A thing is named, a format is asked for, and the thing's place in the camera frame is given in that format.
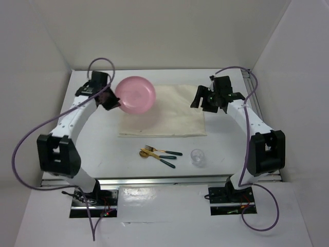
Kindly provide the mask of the pink plate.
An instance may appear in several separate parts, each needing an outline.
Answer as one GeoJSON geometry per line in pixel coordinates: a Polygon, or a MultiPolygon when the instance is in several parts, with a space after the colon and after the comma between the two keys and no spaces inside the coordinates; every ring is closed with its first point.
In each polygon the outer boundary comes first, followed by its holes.
{"type": "Polygon", "coordinates": [[[115,95],[120,99],[119,108],[128,114],[143,114],[150,110],[156,101],[153,84],[140,76],[130,76],[119,82],[115,95]]]}

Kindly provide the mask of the cream cloth placemat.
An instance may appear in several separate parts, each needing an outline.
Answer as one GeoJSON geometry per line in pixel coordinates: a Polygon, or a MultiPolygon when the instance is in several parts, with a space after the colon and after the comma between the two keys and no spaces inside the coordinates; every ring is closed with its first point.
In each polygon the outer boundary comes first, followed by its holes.
{"type": "Polygon", "coordinates": [[[206,136],[201,109],[191,108],[196,85],[156,85],[156,101],[145,113],[125,113],[119,124],[120,137],[206,136]]]}

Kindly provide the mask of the clear drinking glass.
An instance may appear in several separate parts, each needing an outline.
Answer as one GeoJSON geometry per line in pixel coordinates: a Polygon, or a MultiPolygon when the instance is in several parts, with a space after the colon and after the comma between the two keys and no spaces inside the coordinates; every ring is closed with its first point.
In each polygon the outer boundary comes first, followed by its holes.
{"type": "Polygon", "coordinates": [[[205,154],[200,149],[192,150],[191,154],[191,164],[198,168],[203,168],[206,164],[205,154]]]}

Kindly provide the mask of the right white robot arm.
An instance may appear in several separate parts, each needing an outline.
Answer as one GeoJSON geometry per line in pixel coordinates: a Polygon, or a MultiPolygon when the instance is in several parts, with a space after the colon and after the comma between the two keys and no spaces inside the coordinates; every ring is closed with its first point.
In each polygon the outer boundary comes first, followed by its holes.
{"type": "Polygon", "coordinates": [[[234,92],[229,76],[211,78],[209,87],[197,88],[191,108],[217,113],[219,109],[229,115],[247,136],[245,163],[229,177],[224,195],[230,202],[237,201],[259,178],[285,166],[285,134],[263,122],[248,105],[240,92],[234,92]]]}

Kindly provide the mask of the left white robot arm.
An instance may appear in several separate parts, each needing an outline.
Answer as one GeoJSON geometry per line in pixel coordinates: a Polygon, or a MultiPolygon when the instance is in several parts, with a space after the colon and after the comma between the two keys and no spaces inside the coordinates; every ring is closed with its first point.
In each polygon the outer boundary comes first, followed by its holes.
{"type": "Polygon", "coordinates": [[[54,176],[63,177],[69,185],[78,186],[89,205],[101,201],[100,183],[81,167],[81,157],[76,149],[80,132],[98,106],[109,111],[120,106],[119,98],[110,88],[111,77],[93,71],[91,79],[75,93],[70,112],[47,135],[37,138],[40,168],[54,176]]]}

